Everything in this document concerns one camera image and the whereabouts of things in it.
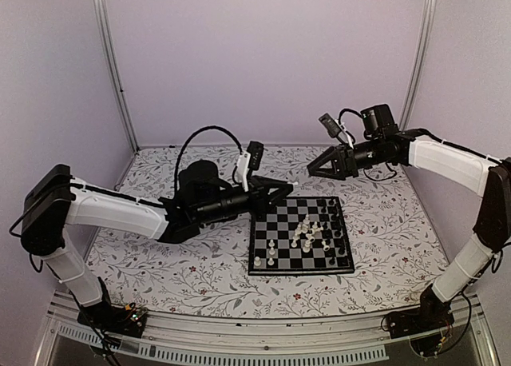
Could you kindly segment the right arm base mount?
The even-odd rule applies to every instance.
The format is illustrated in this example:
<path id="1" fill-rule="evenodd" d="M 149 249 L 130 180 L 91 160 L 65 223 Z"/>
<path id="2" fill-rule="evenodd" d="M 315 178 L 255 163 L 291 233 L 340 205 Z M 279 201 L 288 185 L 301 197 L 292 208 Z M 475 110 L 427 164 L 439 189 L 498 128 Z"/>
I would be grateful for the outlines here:
<path id="1" fill-rule="evenodd" d="M 423 334 L 432 330 L 436 332 L 410 342 L 416 354 L 423 357 L 437 356 L 447 341 L 454 315 L 450 302 L 442 302 L 428 286 L 422 292 L 417 308 L 393 311 L 383 319 L 382 329 L 388 331 L 391 339 Z"/>

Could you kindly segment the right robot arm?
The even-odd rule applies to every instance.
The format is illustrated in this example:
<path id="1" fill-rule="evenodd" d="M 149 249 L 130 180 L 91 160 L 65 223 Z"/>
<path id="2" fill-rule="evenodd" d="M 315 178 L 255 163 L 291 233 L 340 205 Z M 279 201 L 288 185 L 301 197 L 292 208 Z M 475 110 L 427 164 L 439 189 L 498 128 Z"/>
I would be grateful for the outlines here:
<path id="1" fill-rule="evenodd" d="M 413 324 L 429 331 L 444 308 L 475 281 L 510 239 L 510 160 L 497 159 L 434 137 L 426 129 L 373 133 L 355 145 L 327 148 L 307 166 L 309 175 L 335 180 L 357 177 L 380 164 L 425 171 L 471 193 L 476 218 L 466 243 L 421 295 Z"/>

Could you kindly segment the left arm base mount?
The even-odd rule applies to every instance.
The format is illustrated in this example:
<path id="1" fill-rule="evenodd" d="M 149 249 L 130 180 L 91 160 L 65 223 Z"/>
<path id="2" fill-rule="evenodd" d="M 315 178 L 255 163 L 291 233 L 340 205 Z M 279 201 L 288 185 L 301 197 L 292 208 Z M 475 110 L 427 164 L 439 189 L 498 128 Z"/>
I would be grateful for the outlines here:
<path id="1" fill-rule="evenodd" d="M 135 302 L 124 306 L 112 304 L 104 281 L 100 277 L 98 281 L 101 286 L 101 300 L 88 307 L 77 304 L 80 310 L 77 322 L 98 331 L 141 338 L 148 318 L 148 309 Z"/>

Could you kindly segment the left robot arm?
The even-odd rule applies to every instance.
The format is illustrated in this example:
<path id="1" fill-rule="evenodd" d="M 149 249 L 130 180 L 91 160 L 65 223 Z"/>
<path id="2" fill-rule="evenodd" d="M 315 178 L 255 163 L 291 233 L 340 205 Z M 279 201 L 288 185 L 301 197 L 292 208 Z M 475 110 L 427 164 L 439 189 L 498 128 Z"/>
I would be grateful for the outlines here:
<path id="1" fill-rule="evenodd" d="M 156 202 L 96 187 L 74 177 L 68 165 L 55 165 L 27 194 L 23 213 L 13 224 L 21 230 L 16 236 L 30 255 L 49 266 L 92 321 L 111 329 L 119 321 L 117 308 L 78 254 L 66 227 L 91 225 L 181 244 L 206 225 L 232 221 L 243 213 L 263 216 L 294 188 L 290 182 L 261 176 L 232 186 L 202 173 L 208 165 L 197 162 L 196 175 L 181 177 L 173 198 Z"/>

